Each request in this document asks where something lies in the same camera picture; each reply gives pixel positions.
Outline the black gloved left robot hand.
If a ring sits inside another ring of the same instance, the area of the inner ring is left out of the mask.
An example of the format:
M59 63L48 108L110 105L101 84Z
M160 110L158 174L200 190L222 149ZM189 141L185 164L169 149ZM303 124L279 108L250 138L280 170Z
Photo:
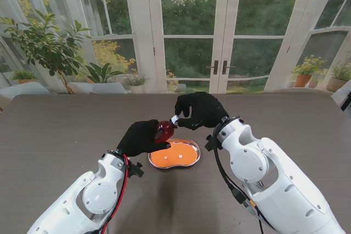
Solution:
M171 147L168 142L155 142L159 121L151 119L133 123L117 146L117 152L127 157L136 157L142 153L152 153Z

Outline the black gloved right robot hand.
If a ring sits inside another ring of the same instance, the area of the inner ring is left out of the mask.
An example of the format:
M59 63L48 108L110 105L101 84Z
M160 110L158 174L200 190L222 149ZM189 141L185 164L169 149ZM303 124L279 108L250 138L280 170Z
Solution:
M196 130L199 127L214 128L224 117L229 115L217 98L206 92L195 92L178 96L175 115L183 114L178 119L179 127Z

